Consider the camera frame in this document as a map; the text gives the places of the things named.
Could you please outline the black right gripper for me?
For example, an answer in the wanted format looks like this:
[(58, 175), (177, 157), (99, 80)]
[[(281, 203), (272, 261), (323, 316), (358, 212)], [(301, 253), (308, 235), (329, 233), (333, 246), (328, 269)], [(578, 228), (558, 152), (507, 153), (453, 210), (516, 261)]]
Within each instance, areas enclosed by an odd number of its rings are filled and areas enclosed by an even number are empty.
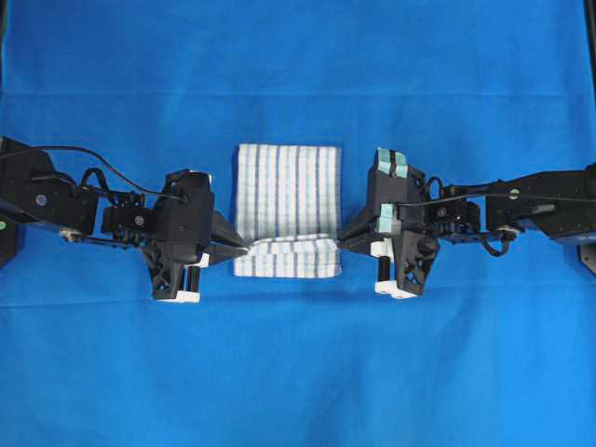
[[(379, 147), (369, 171), (367, 207), (338, 233), (338, 247), (378, 260), (374, 290), (394, 299), (424, 293), (440, 250), (426, 229), (426, 175), (398, 151)], [(372, 241), (351, 239), (369, 231)]]

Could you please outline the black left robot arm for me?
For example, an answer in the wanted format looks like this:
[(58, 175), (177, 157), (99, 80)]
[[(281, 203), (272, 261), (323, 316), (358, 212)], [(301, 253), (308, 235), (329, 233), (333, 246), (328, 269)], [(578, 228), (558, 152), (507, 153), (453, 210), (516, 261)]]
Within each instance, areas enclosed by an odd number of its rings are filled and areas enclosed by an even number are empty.
[(151, 190), (111, 189), (104, 172), (88, 168), (76, 181), (55, 169), (50, 146), (1, 140), (1, 263), (20, 249), (20, 230), (34, 225), (71, 243), (141, 250), (152, 297), (197, 303), (202, 269), (244, 256), (248, 244), (215, 209), (209, 174), (182, 169), (168, 174), (156, 203)]

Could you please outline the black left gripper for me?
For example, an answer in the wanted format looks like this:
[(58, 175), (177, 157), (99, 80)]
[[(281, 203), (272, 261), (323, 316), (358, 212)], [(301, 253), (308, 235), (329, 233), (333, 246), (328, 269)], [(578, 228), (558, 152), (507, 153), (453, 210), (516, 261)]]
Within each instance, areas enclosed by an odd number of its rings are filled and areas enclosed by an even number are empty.
[[(153, 207), (152, 226), (142, 245), (152, 298), (169, 303), (196, 303), (198, 264), (203, 252), (211, 266), (245, 256), (246, 241), (214, 210), (215, 196), (207, 173), (181, 170), (166, 176)], [(210, 242), (223, 245), (210, 245)]]

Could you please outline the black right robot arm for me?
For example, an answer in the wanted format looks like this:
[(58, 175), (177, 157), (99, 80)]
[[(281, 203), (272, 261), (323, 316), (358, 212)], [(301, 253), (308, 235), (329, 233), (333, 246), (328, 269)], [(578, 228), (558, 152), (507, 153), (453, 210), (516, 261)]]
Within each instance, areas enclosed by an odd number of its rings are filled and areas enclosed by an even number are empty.
[(423, 294), (440, 242), (477, 243), (494, 257), (527, 230), (576, 248), (595, 269), (595, 168), (543, 171), (511, 181), (446, 185), (380, 148), (364, 207), (339, 234), (339, 249), (378, 262), (375, 290), (396, 299)]

